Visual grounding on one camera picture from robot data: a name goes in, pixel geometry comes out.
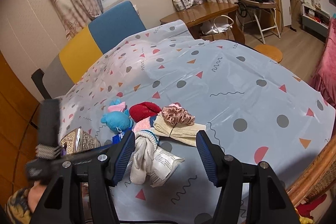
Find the person's left hand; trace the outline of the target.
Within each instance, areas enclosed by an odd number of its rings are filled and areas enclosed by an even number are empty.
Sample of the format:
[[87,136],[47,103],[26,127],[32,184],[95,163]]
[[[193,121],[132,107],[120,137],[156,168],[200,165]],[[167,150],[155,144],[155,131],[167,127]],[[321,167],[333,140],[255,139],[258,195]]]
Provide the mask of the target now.
[[30,211],[33,213],[41,199],[43,193],[45,192],[47,186],[41,184],[40,181],[35,181],[34,186],[29,190],[27,203]]

